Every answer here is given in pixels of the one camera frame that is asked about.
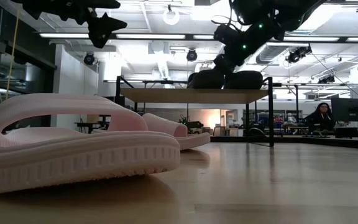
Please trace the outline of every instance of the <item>spotlight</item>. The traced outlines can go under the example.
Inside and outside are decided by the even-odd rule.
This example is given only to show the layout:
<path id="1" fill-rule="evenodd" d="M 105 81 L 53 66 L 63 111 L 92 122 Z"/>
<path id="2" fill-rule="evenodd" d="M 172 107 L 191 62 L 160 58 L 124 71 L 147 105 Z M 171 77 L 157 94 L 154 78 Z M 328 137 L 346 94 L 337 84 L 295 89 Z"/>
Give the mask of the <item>spotlight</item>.
<path id="1" fill-rule="evenodd" d="M 329 83 L 334 83 L 334 82 L 335 82 L 334 75 L 330 75 L 329 77 L 327 77 L 327 81 L 328 81 Z"/>
<path id="2" fill-rule="evenodd" d="M 327 78 L 320 78 L 320 79 L 318 80 L 318 84 L 327 84 L 327 83 L 328 83 Z"/>
<path id="3" fill-rule="evenodd" d="M 86 53 L 86 56 L 84 58 L 84 63 L 85 65 L 94 65 L 96 64 L 97 60 L 94 57 L 94 53 L 93 52 L 88 52 Z"/>
<path id="4" fill-rule="evenodd" d="M 194 62 L 197 60 L 197 53 L 195 49 L 189 49 L 189 52 L 187 53 L 187 61 Z"/>
<path id="5" fill-rule="evenodd" d="M 285 59 L 288 63 L 297 63 L 302 58 L 306 57 L 306 54 L 311 53 L 311 47 L 298 47 L 296 50 L 290 52 L 289 56 Z"/>

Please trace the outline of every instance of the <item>computer monitor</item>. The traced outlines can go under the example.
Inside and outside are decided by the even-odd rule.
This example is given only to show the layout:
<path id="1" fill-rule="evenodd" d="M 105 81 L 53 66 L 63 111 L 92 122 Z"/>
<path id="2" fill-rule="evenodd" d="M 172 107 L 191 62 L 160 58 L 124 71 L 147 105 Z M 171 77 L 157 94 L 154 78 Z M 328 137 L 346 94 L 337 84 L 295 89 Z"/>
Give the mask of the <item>computer monitor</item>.
<path id="1" fill-rule="evenodd" d="M 332 98 L 335 121 L 358 121 L 358 99 Z"/>

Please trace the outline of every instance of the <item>camera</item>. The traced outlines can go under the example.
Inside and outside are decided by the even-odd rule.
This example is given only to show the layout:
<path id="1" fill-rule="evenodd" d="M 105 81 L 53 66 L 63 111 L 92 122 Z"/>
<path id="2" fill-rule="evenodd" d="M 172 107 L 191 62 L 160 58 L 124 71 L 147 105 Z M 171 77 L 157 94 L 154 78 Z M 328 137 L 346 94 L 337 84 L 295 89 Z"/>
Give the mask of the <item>camera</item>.
<path id="1" fill-rule="evenodd" d="M 95 58 L 93 52 L 86 53 L 85 58 L 84 58 L 85 65 L 94 65 L 94 64 L 96 64 L 96 62 L 98 62 L 98 61 Z"/>
<path id="2" fill-rule="evenodd" d="M 187 61 L 194 62 L 197 60 L 197 53 L 195 49 L 189 49 L 189 52 L 187 53 Z"/>

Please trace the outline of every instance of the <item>wooden floor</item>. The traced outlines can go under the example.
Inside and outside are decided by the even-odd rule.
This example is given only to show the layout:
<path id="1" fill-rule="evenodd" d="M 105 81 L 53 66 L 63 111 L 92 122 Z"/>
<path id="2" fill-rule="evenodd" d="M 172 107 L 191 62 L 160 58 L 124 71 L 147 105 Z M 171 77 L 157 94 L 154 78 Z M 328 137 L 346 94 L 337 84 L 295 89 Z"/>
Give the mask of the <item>wooden floor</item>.
<path id="1" fill-rule="evenodd" d="M 163 174 L 0 195 L 0 223 L 356 223 L 358 149 L 211 143 Z"/>

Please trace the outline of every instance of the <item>shelf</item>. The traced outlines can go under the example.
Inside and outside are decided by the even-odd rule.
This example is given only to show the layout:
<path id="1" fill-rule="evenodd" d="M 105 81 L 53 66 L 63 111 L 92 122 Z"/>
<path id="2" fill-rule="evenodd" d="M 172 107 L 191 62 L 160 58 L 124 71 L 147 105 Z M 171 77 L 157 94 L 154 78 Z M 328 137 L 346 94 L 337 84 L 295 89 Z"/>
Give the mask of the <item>shelf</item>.
<path id="1" fill-rule="evenodd" d="M 137 103 L 245 104 L 267 96 L 268 91 L 121 88 L 121 95 Z"/>

